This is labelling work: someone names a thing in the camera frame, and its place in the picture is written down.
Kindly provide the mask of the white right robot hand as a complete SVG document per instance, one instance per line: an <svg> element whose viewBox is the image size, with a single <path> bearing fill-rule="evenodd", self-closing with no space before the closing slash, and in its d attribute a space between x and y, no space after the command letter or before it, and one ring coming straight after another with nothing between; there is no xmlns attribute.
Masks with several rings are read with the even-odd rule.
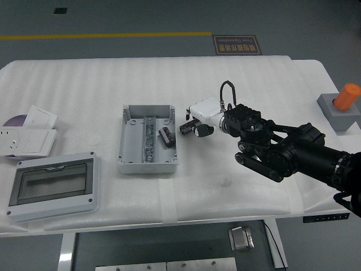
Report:
<svg viewBox="0 0 361 271"><path fill-rule="evenodd" d="M186 109L186 120L190 117L201 122L191 128L197 137L206 137L214 132L214 128L223 131L224 113L221 112L220 101L216 98L204 99Z"/></svg>

